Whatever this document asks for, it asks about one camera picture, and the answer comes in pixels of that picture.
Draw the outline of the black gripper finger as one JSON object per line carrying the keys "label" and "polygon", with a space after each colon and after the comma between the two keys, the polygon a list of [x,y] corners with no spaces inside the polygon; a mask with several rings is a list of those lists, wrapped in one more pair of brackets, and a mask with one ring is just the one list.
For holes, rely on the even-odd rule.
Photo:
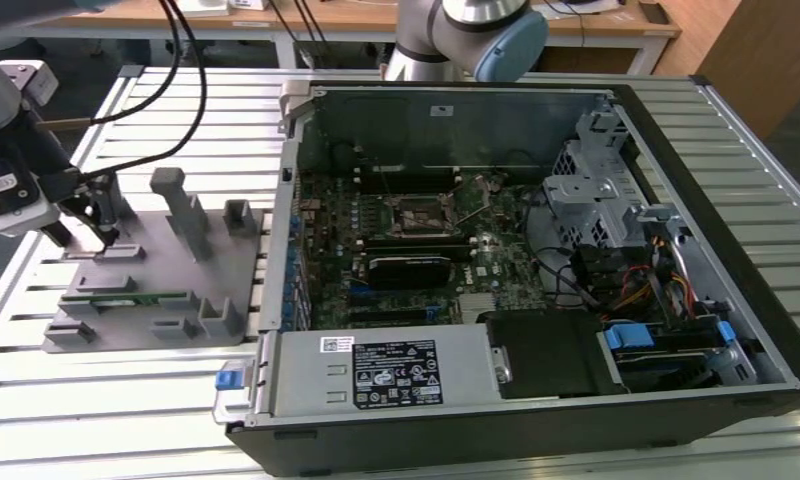
{"label": "black gripper finger", "polygon": [[82,204],[80,221],[104,245],[114,245],[120,237],[119,222],[131,216],[118,174],[87,175],[75,192]]}
{"label": "black gripper finger", "polygon": [[74,235],[72,232],[68,230],[67,226],[60,221],[46,225],[43,227],[43,234],[52,240],[52,242],[60,248],[66,249],[70,247],[74,240]]}

